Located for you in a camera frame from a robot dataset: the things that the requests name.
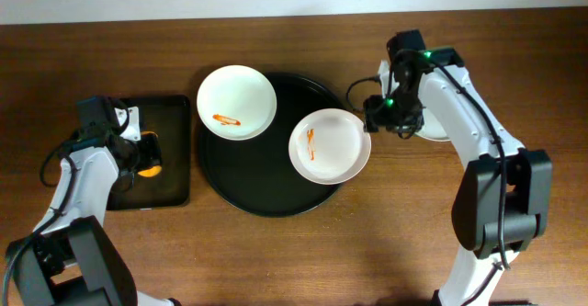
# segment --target orange stain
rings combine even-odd
[[[220,124],[223,126],[226,125],[233,125],[233,126],[241,126],[241,122],[238,119],[231,119],[227,117],[223,117],[222,115],[215,114],[212,116],[213,119],[220,121]]]
[[[307,130],[306,137],[309,139],[309,156],[311,157],[311,160],[314,160],[314,152],[316,151],[316,149],[314,149],[314,129]]]

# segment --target orange sauce smear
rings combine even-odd
[[[241,122],[239,122],[238,119],[232,119],[232,118],[228,118],[228,117],[224,117],[222,115],[219,114],[215,114],[212,116],[213,119],[217,120],[220,122],[221,125],[226,126],[226,125],[233,125],[233,126],[241,126]]]
[[[311,160],[314,160],[314,152],[316,152],[316,149],[314,149],[314,129],[307,130],[306,137],[309,140],[309,156],[311,157]]]

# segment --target brown wooden surface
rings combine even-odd
[[[553,160],[546,235],[513,263],[493,299],[585,304],[586,8],[0,27],[0,246],[30,232],[47,209],[53,190],[37,172],[77,126],[75,101],[165,93],[194,104],[209,72],[236,63],[308,75],[343,99],[349,83],[376,72],[391,35],[409,28],[429,46],[455,46],[498,120]],[[354,99],[377,92],[365,85]],[[429,300],[458,248],[450,209],[461,165],[449,143],[383,132],[372,142],[359,176],[296,217],[232,207],[193,155],[187,206],[109,212],[105,229],[138,289],[185,305]]]

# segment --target black plate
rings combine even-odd
[[[295,74],[266,74],[277,97],[272,124],[259,136],[229,141],[202,127],[200,164],[212,187],[235,207],[267,217],[311,210],[341,185],[324,186],[302,177],[288,155],[294,127],[323,108],[343,108],[327,88]]]
[[[153,131],[158,135],[163,169],[154,177],[135,175],[134,187],[125,193],[111,192],[107,210],[186,204],[190,195],[190,101],[178,95],[128,98],[123,102],[130,108],[139,108],[141,131]]]

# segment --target wooden table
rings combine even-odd
[[[77,100],[185,94],[195,104],[203,78],[227,64],[308,75],[343,98],[377,71],[386,41],[410,28],[431,47],[455,46],[498,120],[553,161],[547,232],[493,299],[585,304],[588,8],[0,27],[0,245],[29,233],[47,209],[53,190],[38,169],[77,126]],[[377,92],[366,85],[354,99]],[[193,155],[188,205],[109,212],[105,229],[138,289],[185,305],[430,300],[458,249],[450,209],[461,165],[450,143],[384,132],[372,142],[359,176],[296,217],[232,207]],[[58,173],[54,163],[50,175]],[[20,303],[14,286],[10,300]]]

